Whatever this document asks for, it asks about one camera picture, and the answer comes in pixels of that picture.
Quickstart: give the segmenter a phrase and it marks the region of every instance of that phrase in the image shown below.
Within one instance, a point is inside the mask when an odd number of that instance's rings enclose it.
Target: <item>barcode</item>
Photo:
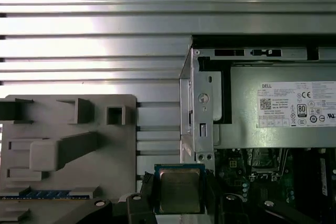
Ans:
[[[271,110],[272,109],[272,102],[271,99],[260,99],[260,109],[261,110]]]

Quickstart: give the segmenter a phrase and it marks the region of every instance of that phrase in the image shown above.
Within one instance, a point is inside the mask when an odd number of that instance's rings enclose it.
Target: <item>power supply label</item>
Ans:
[[[258,127],[336,126],[336,82],[265,82],[257,107]]]

